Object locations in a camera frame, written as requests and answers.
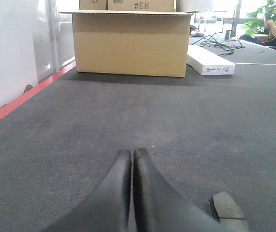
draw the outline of cardboard box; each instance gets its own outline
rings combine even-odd
[[[187,62],[200,75],[233,75],[235,64],[198,46],[189,45]]]
[[[176,10],[178,12],[199,13],[205,11],[212,11],[214,9],[214,1],[176,0]]]
[[[106,10],[108,8],[107,0],[80,0],[80,10]]]
[[[72,11],[79,72],[184,77],[190,15]]]
[[[110,11],[174,11],[174,0],[108,0]]]
[[[252,38],[259,40],[261,43],[264,43],[268,40],[269,36],[266,34],[253,34]]]

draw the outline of red floor trim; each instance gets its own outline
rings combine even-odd
[[[11,111],[16,109],[19,105],[26,102],[29,98],[40,92],[42,89],[47,87],[52,82],[56,81],[66,72],[71,70],[76,66],[76,62],[72,62],[71,64],[67,65],[63,69],[59,70],[57,73],[53,74],[52,76],[48,77],[46,80],[37,84],[34,88],[30,89],[26,93],[23,93],[21,96],[14,99],[12,102],[5,104],[3,107],[0,108],[0,119],[9,114]]]

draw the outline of white box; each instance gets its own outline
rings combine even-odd
[[[200,75],[233,75],[235,64],[198,46],[189,45],[186,63]]]

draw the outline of person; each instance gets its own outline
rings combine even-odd
[[[240,36],[240,40],[249,41],[255,44],[260,44],[263,46],[275,46],[276,47],[276,25],[273,20],[264,19],[264,25],[268,30],[270,40],[265,43],[260,42],[257,39],[252,38],[250,35],[242,35]]]

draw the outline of leaf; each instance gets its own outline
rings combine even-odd
[[[246,22],[245,24],[248,25],[248,26],[251,26],[254,23],[255,23],[255,20],[252,20],[252,21]]]
[[[250,28],[251,29],[257,29],[257,28],[259,28],[260,26],[258,25],[258,24],[256,24],[256,23],[254,23],[254,24],[252,24],[251,26],[250,26]]]
[[[274,3],[275,3],[274,0],[267,0],[267,4],[266,4],[266,5],[272,5],[272,4],[274,4]]]
[[[246,16],[248,18],[256,18],[256,16],[258,15],[257,11],[251,12],[251,13],[246,13]]]
[[[245,30],[249,28],[249,25],[242,24],[239,28]]]
[[[258,15],[257,15],[256,18],[265,18],[265,14],[263,14],[263,13],[258,13]]]
[[[263,13],[263,7],[259,7],[259,8],[256,10],[256,12],[258,12],[258,13]]]
[[[264,26],[264,19],[255,19],[255,20],[252,21],[252,24],[263,27]]]
[[[246,35],[253,35],[253,31],[252,31],[252,30],[246,30],[246,31],[245,31],[245,34],[246,34]]]

